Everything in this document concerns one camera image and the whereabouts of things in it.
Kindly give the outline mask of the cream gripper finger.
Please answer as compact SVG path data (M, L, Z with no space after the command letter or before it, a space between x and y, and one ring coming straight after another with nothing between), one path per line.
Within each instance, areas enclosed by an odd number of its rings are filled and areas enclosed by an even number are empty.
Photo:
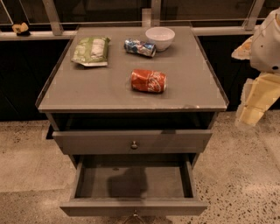
M249 60L251 54L251 44L253 37L246 39L238 46L231 54L231 57L236 60Z

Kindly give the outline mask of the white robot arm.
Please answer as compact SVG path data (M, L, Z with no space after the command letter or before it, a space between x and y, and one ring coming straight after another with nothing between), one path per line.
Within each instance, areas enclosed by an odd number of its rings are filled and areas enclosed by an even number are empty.
M254 80L246 80L235 120L237 125L255 126L280 98L280 9L273 10L231 57L249 60L260 72Z

